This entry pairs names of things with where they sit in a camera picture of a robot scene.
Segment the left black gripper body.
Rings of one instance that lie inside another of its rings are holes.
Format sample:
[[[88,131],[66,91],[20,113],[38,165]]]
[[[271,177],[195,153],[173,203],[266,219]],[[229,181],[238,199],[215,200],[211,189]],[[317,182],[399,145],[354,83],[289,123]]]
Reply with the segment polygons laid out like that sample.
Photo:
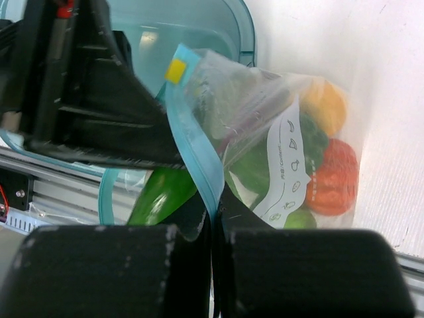
[[[31,133],[43,86],[43,2],[1,29],[1,127]]]

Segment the light green custard apple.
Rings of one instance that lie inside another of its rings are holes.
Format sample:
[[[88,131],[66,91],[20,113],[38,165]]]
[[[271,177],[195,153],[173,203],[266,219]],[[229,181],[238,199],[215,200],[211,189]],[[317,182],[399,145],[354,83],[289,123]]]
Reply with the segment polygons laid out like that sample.
[[[303,208],[291,212],[284,224],[285,229],[315,229],[316,227],[316,220],[310,210]]]

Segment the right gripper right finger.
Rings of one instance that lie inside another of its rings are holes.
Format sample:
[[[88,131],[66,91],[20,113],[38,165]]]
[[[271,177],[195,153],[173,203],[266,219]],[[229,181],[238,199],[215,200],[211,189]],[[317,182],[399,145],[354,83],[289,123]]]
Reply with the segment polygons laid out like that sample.
[[[413,317],[383,236],[355,229],[274,229],[230,189],[216,222],[215,299],[223,317]]]

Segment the yellow round fruit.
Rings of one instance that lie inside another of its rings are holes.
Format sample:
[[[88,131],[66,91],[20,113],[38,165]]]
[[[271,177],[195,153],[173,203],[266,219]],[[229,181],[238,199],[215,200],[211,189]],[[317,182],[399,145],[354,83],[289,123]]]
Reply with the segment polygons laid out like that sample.
[[[328,136],[335,136],[343,128],[346,105],[344,93],[323,78],[314,79],[301,98],[301,110],[312,116]]]

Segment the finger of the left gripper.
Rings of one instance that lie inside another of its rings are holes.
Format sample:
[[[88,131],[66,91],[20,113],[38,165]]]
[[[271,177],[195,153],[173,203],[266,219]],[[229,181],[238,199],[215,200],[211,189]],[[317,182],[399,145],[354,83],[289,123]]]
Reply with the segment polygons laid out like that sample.
[[[31,55],[19,127],[26,150],[107,167],[184,166],[106,1],[29,1],[19,48]]]

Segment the green bell pepper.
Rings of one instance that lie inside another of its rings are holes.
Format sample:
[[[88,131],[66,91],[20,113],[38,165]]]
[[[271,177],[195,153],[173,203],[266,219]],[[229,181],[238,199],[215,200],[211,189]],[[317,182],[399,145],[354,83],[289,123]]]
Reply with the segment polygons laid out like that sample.
[[[219,154],[226,182],[250,210],[266,198],[271,177],[286,181],[290,168],[312,176],[323,163],[329,137],[307,113],[295,113],[292,119],[288,115],[288,110],[276,115]],[[215,150],[230,131],[230,126],[211,121],[203,128]]]

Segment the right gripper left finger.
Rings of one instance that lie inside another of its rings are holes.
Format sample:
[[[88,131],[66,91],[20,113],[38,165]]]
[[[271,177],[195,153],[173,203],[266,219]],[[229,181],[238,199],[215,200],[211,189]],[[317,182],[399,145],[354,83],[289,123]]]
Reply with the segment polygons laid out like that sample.
[[[207,317],[211,223],[194,195],[154,226],[54,225],[21,243],[2,317]]]

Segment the dark green chili pepper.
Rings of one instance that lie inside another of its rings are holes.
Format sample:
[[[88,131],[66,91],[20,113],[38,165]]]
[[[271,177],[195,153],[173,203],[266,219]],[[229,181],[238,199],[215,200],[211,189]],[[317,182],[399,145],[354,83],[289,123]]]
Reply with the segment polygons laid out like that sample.
[[[128,225],[157,225],[197,191],[187,170],[155,169],[140,192]]]

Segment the purple eggplant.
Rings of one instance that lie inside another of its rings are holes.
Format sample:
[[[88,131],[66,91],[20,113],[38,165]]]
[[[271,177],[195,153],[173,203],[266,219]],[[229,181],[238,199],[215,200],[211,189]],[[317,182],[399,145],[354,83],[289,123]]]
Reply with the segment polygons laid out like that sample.
[[[287,107],[289,96],[290,91],[287,87],[262,90],[237,114],[235,122],[230,126],[230,131],[217,147],[217,153],[224,153],[228,145],[252,134],[282,112]]]

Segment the clear zip top bag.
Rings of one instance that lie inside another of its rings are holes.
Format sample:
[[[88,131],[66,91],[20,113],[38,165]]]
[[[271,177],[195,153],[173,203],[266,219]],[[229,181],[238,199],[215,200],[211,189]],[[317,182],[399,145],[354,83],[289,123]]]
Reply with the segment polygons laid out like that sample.
[[[157,225],[199,194],[211,219],[274,229],[352,225],[365,120],[321,76],[275,74],[179,45],[163,101],[185,168],[157,168],[128,218]]]

